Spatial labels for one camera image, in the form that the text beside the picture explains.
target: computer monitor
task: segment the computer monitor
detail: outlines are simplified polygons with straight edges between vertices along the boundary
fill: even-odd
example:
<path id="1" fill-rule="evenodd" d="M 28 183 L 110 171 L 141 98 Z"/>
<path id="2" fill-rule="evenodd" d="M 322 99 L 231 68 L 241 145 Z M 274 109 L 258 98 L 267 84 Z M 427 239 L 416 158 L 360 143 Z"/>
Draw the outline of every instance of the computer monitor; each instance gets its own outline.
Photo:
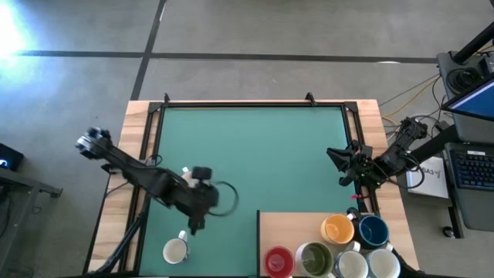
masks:
<path id="1" fill-rule="evenodd" d="M 442 106 L 452 113 L 494 121 L 494 74 L 482 79 L 466 92 Z"/>

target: orange mug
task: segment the orange mug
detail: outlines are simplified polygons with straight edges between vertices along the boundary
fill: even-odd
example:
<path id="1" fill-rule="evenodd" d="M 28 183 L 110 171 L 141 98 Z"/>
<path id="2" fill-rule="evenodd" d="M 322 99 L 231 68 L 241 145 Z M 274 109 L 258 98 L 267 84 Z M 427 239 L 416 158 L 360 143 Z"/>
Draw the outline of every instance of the orange mug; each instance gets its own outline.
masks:
<path id="1" fill-rule="evenodd" d="M 324 240 L 333 244 L 346 244 L 354 237 L 355 228 L 352 223 L 355 215 L 333 214 L 321 224 L 321 235 Z"/>

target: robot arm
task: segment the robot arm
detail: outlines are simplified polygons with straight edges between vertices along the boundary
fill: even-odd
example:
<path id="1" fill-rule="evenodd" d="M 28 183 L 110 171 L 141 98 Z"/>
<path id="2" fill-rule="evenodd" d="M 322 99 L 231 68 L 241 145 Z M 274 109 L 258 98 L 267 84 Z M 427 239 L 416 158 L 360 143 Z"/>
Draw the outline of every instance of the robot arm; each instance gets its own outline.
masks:
<path id="1" fill-rule="evenodd" d="M 345 172 L 340 185 L 347 186 L 358 179 L 369 188 L 378 188 L 389 177 L 418 165 L 407 150 L 415 140 L 426 136 L 427 125 L 407 117 L 401 122 L 395 142 L 375 159 L 372 159 L 372 147 L 357 141 L 350 142 L 344 150 L 328 148 L 327 154 L 338 171 Z"/>
<path id="2" fill-rule="evenodd" d="M 194 184 L 170 169 L 146 166 L 113 145 L 110 132 L 91 127 L 77 141 L 80 153 L 89 159 L 105 159 L 133 186 L 143 188 L 152 198 L 189 217 L 191 234 L 205 227 L 205 215 L 218 205 L 218 190 L 208 184 L 210 168 L 194 167 L 191 178 Z"/>

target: mug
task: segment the mug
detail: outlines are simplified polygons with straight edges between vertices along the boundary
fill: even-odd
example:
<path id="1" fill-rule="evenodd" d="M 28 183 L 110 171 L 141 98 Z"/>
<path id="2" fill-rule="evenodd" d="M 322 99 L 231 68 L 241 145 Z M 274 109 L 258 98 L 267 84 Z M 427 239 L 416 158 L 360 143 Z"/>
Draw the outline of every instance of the mug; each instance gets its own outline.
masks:
<path id="1" fill-rule="evenodd" d="M 385 246 L 366 255 L 370 278 L 398 278 L 401 272 L 400 262 L 393 254 L 393 246 Z"/>
<path id="2" fill-rule="evenodd" d="M 355 228 L 352 219 L 355 215 L 333 214 L 324 219 L 321 224 L 321 235 L 323 238 L 333 244 L 348 243 L 354 237 Z"/>
<path id="3" fill-rule="evenodd" d="M 334 262 L 334 272 L 339 278 L 367 278 L 369 266 L 360 252 L 360 243 L 353 241 L 338 254 Z"/>
<path id="4" fill-rule="evenodd" d="M 321 242 L 307 242 L 296 251 L 295 262 L 304 276 L 326 277 L 333 270 L 333 254 Z"/>
<path id="5" fill-rule="evenodd" d="M 264 255 L 264 269 L 272 278 L 288 278 L 295 269 L 295 260 L 287 248 L 275 246 Z"/>
<path id="6" fill-rule="evenodd" d="M 362 216 L 356 208 L 349 208 L 347 213 L 355 215 L 355 219 L 352 220 L 355 228 L 353 240 L 358 241 L 362 249 L 376 249 L 389 240 L 389 228 L 381 217 Z"/>
<path id="7" fill-rule="evenodd" d="M 163 259 L 170 264 L 177 264 L 188 258 L 187 232 L 180 231 L 178 238 L 170 239 L 163 247 Z"/>

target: teal table surface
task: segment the teal table surface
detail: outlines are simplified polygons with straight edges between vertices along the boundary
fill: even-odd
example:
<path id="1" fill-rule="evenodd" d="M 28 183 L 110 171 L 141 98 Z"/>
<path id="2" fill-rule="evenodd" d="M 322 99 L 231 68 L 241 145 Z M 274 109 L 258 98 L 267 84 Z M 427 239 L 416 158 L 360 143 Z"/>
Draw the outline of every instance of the teal table surface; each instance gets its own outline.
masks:
<path id="1" fill-rule="evenodd" d="M 183 167 L 207 166 L 214 181 L 227 181 L 239 192 L 239 206 L 227 217 L 206 216 L 205 229 L 189 234 L 188 259 L 164 261 L 164 244 L 187 217 L 151 202 L 141 276 L 255 276 L 256 210 L 264 212 L 345 212 L 357 206 L 353 185 L 326 154 L 345 148 L 347 137 L 339 107 L 181 109 L 164 113 L 160 166 L 182 173 Z M 233 203 L 232 190 L 219 185 L 223 212 Z"/>

